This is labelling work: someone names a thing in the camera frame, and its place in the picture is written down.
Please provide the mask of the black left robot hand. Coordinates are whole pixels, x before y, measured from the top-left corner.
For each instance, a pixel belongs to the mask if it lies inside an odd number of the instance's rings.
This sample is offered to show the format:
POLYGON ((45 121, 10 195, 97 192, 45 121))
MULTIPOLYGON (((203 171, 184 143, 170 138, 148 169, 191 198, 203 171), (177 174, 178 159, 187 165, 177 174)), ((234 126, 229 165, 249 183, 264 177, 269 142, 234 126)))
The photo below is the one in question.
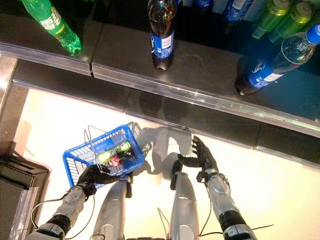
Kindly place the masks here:
POLYGON ((111 184, 120 180, 120 176, 112 176, 107 166, 97 164, 87 166, 79 176, 76 186, 80 186, 86 197, 94 195, 96 184, 111 184))

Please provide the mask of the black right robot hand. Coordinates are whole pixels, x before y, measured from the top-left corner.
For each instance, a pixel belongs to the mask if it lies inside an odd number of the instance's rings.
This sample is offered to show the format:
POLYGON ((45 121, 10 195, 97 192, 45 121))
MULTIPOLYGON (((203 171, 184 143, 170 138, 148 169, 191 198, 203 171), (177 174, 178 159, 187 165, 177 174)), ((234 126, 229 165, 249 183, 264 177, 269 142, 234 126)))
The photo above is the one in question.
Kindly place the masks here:
POLYGON ((197 136, 194 136, 192 139, 192 152, 196 154, 196 157, 187 157, 179 154, 177 158, 186 167, 201 168, 201 171, 196 176, 196 180, 199 183, 208 183, 212 176, 219 174, 216 160, 209 148, 197 136))

